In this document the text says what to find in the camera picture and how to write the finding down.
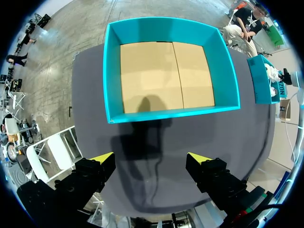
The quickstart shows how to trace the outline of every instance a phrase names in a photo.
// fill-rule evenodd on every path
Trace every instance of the person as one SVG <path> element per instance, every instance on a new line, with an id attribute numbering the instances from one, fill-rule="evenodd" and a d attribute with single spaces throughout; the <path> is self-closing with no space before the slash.
<path id="1" fill-rule="evenodd" d="M 231 44 L 236 36 L 244 39 L 249 57 L 257 56 L 257 49 L 252 37 L 261 29 L 262 23 L 259 19 L 267 14 L 267 10 L 261 5 L 256 4 L 254 10 L 240 8 L 234 15 L 237 17 L 234 25 L 224 27 L 223 38 L 226 43 Z"/>
<path id="2" fill-rule="evenodd" d="M 27 45 L 28 43 L 35 44 L 36 39 L 31 39 L 29 34 L 23 33 L 19 38 L 18 38 L 18 44 L 22 46 L 23 44 Z"/>
<path id="3" fill-rule="evenodd" d="M 5 133 L 5 132 L 6 132 L 6 128 L 5 128 L 5 119 L 6 119 L 6 118 L 11 119 L 11 118 L 13 118 L 13 116 L 12 116 L 11 114 L 7 114 L 7 115 L 3 118 L 2 124 L 1 124 L 1 126 L 0 126 L 0 131 L 1 131 L 2 133 Z"/>
<path id="4" fill-rule="evenodd" d="M 6 118 L 13 118 L 11 114 L 7 114 L 4 119 L 2 120 L 2 124 L 0 126 L 0 145 L 6 145 L 9 142 L 9 138 L 6 134 L 6 128 L 5 128 L 5 119 Z"/>
<path id="5" fill-rule="evenodd" d="M 8 63 L 12 63 L 12 64 L 19 64 L 19 65 L 21 65 L 21 66 L 25 66 L 25 64 L 26 64 L 26 61 L 25 62 L 23 62 L 22 60 L 23 59 L 26 59 L 28 57 L 28 54 L 26 54 L 25 56 L 15 56 L 15 55 L 8 55 L 8 56 L 6 56 L 6 61 L 8 62 Z"/>

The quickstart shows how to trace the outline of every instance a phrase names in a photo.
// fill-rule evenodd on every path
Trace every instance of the cardboard box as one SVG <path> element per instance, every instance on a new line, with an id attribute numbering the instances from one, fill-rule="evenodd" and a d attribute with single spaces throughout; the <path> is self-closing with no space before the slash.
<path id="1" fill-rule="evenodd" d="M 173 42 L 184 108 L 214 106 L 209 67 L 202 46 Z"/>
<path id="2" fill-rule="evenodd" d="M 125 44 L 120 53 L 124 113 L 183 108 L 172 43 Z"/>
<path id="3" fill-rule="evenodd" d="M 177 118 L 240 109 L 237 76 L 223 37 L 215 27 L 180 18 L 144 17 L 108 24 L 104 40 L 104 105 L 110 124 Z M 180 42 L 204 47 L 215 106 L 124 113 L 121 45 Z"/>

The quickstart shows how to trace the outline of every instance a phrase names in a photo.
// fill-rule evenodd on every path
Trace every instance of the gray table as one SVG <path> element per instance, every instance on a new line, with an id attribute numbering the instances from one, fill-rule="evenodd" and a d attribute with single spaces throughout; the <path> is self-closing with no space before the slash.
<path id="1" fill-rule="evenodd" d="M 114 152 L 116 170 L 102 191 L 111 211 L 132 217 L 173 213 L 209 200 L 185 169 L 186 154 L 226 161 L 246 178 L 269 155 L 275 105 L 255 104 L 245 55 L 230 50 L 241 109 L 156 121 L 108 124 L 103 94 L 103 45 L 85 50 L 73 64 L 76 135 L 86 158 Z"/>

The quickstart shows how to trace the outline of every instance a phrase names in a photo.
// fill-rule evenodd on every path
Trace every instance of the teal box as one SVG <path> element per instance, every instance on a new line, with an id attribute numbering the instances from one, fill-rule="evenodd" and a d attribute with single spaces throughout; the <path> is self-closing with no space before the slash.
<path id="1" fill-rule="evenodd" d="M 125 114 L 120 76 L 120 45 L 181 42 L 204 47 L 215 106 Z M 237 76 L 226 44 L 215 27 L 196 21 L 146 17 L 109 23 L 104 42 L 104 104 L 110 124 L 201 115 L 240 109 Z"/>
<path id="2" fill-rule="evenodd" d="M 275 104 L 280 102 L 279 84 L 270 82 L 264 64 L 273 65 L 262 55 L 249 58 L 247 61 L 255 90 L 256 104 Z M 277 95 L 271 97 L 269 84 L 278 91 Z"/>
<path id="3" fill-rule="evenodd" d="M 279 93 L 281 98 L 287 98 L 287 88 L 284 82 L 278 82 Z"/>

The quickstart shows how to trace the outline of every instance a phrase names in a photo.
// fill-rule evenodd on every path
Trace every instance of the white folding chair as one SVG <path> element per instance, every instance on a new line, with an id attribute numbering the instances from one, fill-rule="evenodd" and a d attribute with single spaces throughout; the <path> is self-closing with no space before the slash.
<path id="1" fill-rule="evenodd" d="M 15 110 L 16 108 L 16 105 L 19 106 L 20 108 L 22 108 L 22 106 L 20 105 L 22 99 L 26 96 L 25 93 L 23 92 L 11 92 L 11 91 L 8 91 L 8 95 L 13 99 L 13 109 Z"/>
<path id="2" fill-rule="evenodd" d="M 11 116 L 12 116 L 15 120 L 17 120 L 18 122 L 20 122 L 20 119 L 17 118 L 17 113 L 19 112 L 20 109 L 18 109 L 18 110 L 15 112 L 15 114 L 14 114 L 14 113 L 10 112 L 10 111 L 8 110 L 8 108 L 9 108 L 9 107 L 6 106 L 5 112 L 6 112 L 7 114 L 11 114 Z"/>
<path id="3" fill-rule="evenodd" d="M 73 138 L 73 141 L 79 151 L 79 154 L 80 154 L 80 157 L 82 158 L 82 153 L 78 147 L 78 144 L 72 134 L 72 129 L 75 128 L 75 126 L 72 126 L 72 127 L 69 127 L 67 129 L 64 129 L 63 131 L 60 131 L 48 138 L 45 138 L 31 146 L 29 146 L 27 148 L 27 157 L 28 157 L 28 161 L 35 173 L 35 175 L 37 176 L 38 179 L 41 179 L 42 181 L 44 181 L 45 183 L 48 183 L 50 182 L 50 180 L 56 178 L 57 176 L 59 176 L 60 174 L 62 174 L 63 172 L 65 172 L 66 170 L 68 169 L 72 169 L 73 166 L 75 165 L 74 162 L 76 162 L 76 158 L 75 158 L 75 155 L 72 153 L 72 150 L 70 148 L 70 145 L 68 144 L 67 142 L 67 139 L 65 138 L 65 136 L 63 136 L 63 138 L 65 139 L 66 141 L 66 146 L 68 147 L 68 150 L 70 151 L 72 157 L 73 157 L 73 160 L 71 159 L 70 155 L 69 155 L 69 152 L 67 151 L 67 148 L 60 136 L 60 134 L 66 132 L 66 131 L 69 131 L 71 133 L 71 136 Z M 40 153 L 44 147 L 44 145 L 41 147 L 41 149 L 38 149 L 36 146 L 41 144 L 41 143 L 44 143 L 44 142 L 47 142 L 48 143 L 48 146 L 55 158 L 55 161 L 58 165 L 58 167 L 61 169 L 61 171 L 57 174 L 55 174 L 54 176 L 52 177 L 48 177 L 46 171 L 44 170 L 40 160 L 44 161 L 43 159 L 41 159 L 40 157 Z"/>

